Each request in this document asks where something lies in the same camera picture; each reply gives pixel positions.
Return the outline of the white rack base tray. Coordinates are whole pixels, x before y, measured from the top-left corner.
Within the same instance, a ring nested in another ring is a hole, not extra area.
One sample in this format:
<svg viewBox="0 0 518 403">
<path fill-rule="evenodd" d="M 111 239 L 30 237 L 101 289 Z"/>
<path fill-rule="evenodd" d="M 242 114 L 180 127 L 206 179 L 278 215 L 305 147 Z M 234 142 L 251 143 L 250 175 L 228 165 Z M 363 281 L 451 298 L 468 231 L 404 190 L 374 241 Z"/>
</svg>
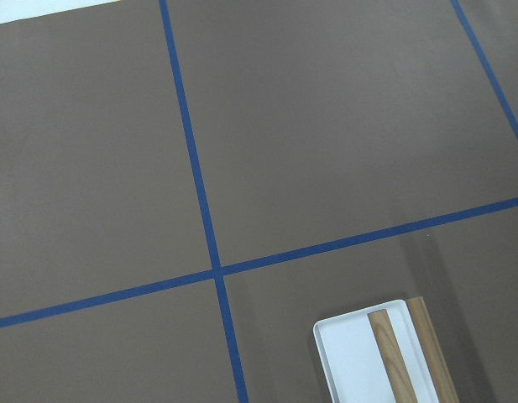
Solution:
<svg viewBox="0 0 518 403">
<path fill-rule="evenodd" d="M 394 300 L 316 322 L 313 334 L 334 402 L 395 400 L 368 318 L 386 310 L 419 402 L 437 402 L 406 302 Z"/>
</svg>

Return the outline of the wooden rack bar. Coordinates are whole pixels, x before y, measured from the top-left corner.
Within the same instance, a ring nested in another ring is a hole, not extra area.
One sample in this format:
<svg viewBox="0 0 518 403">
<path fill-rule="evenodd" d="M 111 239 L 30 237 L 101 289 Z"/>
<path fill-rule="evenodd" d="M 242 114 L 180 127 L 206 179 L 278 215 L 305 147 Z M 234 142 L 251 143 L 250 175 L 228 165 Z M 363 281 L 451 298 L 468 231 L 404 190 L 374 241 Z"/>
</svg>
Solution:
<svg viewBox="0 0 518 403">
<path fill-rule="evenodd" d="M 458 402 L 458 393 L 450 375 L 441 344 L 435 332 L 424 298 L 406 301 L 418 342 L 440 402 Z M 368 314 L 379 354 L 396 402 L 416 402 L 416 392 L 406 362 L 395 336 L 389 314 L 385 309 Z"/>
</svg>

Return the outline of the brown paper table cover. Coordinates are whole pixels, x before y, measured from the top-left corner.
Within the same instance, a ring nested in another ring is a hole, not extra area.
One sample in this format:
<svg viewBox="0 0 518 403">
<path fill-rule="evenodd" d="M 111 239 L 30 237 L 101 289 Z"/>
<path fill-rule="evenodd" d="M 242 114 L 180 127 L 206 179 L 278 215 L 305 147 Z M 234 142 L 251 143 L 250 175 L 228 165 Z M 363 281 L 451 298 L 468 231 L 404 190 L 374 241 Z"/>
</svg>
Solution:
<svg viewBox="0 0 518 403">
<path fill-rule="evenodd" d="M 118 1 L 0 24 L 0 402 L 328 402 L 422 296 L 518 402 L 518 1 Z"/>
</svg>

